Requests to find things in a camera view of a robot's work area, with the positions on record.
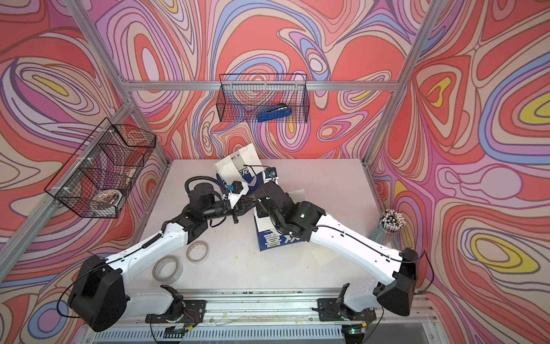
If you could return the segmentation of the blue white bag with handles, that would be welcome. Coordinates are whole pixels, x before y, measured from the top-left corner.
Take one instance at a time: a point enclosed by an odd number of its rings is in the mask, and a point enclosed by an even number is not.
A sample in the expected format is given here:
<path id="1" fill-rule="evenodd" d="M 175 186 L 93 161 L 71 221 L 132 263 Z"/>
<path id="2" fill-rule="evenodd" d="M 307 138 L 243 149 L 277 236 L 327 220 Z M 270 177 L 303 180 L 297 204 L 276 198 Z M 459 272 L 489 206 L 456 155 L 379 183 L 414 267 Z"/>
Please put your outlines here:
<path id="1" fill-rule="evenodd" d="M 239 150 L 237 150 L 237 152 L 235 152 L 235 153 L 230 154 L 229 157 L 231 157 L 234 165 L 239 170 L 238 166 L 236 165 L 237 158 L 239 157 L 238 151 Z M 242 182 L 246 182 L 248 184 L 248 187 L 249 187 L 249 190 L 248 190 L 248 193 L 247 193 L 248 196 L 252 196 L 254 194 L 254 192 L 259 188 L 259 186 L 262 186 L 264 184 L 263 171 L 261 171 L 257 175 L 251 175 L 246 169 L 239 170 L 239 172 L 241 174 L 241 177 L 242 177 Z M 224 183 L 221 180 L 220 176 L 218 176 L 217 174 L 216 174 L 216 176 L 217 176 L 217 179 L 219 181 Z"/>

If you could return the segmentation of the blue white paper bag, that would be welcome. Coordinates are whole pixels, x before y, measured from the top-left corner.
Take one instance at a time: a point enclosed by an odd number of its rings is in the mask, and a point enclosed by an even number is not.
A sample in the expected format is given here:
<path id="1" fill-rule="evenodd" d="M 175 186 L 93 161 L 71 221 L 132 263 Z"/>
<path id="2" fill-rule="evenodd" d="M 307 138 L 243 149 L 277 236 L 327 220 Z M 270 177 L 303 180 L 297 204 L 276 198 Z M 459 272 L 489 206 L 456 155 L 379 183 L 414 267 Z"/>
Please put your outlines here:
<path id="1" fill-rule="evenodd" d="M 299 201 L 293 200 L 293 202 L 296 203 L 297 209 Z M 286 245 L 293 245 L 298 242 L 304 242 L 304 240 L 301 239 L 299 236 L 294 236 L 293 234 L 290 234 L 290 230 L 275 228 L 269 218 L 259 219 L 256 214 L 256 208 L 254 209 L 254 223 L 256 226 L 259 250 L 261 252 L 268 249 L 283 247 Z"/>

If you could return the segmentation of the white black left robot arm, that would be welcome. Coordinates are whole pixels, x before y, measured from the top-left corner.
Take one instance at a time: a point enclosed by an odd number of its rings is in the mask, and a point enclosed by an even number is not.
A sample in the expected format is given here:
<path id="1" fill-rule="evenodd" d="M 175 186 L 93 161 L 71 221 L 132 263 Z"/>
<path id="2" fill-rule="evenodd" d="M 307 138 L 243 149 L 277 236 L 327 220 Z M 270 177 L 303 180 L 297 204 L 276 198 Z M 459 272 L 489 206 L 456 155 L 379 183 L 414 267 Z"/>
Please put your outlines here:
<path id="1" fill-rule="evenodd" d="M 194 176 L 186 185 L 193 182 L 197 183 L 193 189 L 185 188 L 188 205 L 163 222 L 156 234 L 117 254 L 93 255 L 83 262 L 67 304 L 95 332 L 107 330 L 122 318 L 151 315 L 177 323 L 185 317 L 183 295 L 168 283 L 150 292 L 133 292 L 130 283 L 171 252 L 196 241 L 212 220 L 230 216 L 238 222 L 255 206 L 244 181 L 226 186 L 208 176 Z"/>

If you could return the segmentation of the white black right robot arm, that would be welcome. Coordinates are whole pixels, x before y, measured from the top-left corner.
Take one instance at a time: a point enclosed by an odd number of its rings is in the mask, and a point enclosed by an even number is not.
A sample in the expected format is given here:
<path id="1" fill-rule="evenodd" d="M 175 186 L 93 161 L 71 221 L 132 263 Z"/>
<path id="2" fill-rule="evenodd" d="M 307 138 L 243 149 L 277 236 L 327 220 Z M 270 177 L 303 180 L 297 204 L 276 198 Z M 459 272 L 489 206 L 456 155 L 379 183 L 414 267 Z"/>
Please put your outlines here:
<path id="1" fill-rule="evenodd" d="M 421 260 L 415 250 L 399 251 L 378 244 L 346 227 L 316 204 L 294 202 L 273 181 L 259 187 L 254 196 L 260 216 L 268 217 L 276 231 L 331 249 L 372 276 L 373 281 L 363 286 L 345 283 L 330 311 L 332 314 L 356 320 L 364 311 L 377 307 L 403 317 L 411 314 Z"/>

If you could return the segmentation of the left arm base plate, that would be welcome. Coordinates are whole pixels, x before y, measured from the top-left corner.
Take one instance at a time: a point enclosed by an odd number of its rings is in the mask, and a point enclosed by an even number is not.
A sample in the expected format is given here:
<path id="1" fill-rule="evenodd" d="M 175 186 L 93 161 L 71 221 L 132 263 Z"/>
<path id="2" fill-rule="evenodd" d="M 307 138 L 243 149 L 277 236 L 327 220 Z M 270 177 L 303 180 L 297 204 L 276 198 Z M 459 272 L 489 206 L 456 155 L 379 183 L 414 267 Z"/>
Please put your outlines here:
<path id="1" fill-rule="evenodd" d="M 206 304 L 205 300 L 175 300 L 166 312 L 146 315 L 146 323 L 198 325 L 203 322 Z"/>

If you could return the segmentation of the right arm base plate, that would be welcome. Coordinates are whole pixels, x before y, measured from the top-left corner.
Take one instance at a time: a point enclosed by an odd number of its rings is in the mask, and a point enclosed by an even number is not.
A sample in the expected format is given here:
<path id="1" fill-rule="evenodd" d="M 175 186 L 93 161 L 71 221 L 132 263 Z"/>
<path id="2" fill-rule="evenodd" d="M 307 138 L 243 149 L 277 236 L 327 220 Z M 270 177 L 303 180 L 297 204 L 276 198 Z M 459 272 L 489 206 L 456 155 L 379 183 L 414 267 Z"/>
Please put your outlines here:
<path id="1" fill-rule="evenodd" d="M 344 305 L 343 302 L 338 302 L 336 298 L 319 298 L 317 299 L 317 306 L 312 309 L 318 313 L 321 322 L 360 321 L 370 324 L 377 319 L 373 308 L 355 312 Z"/>

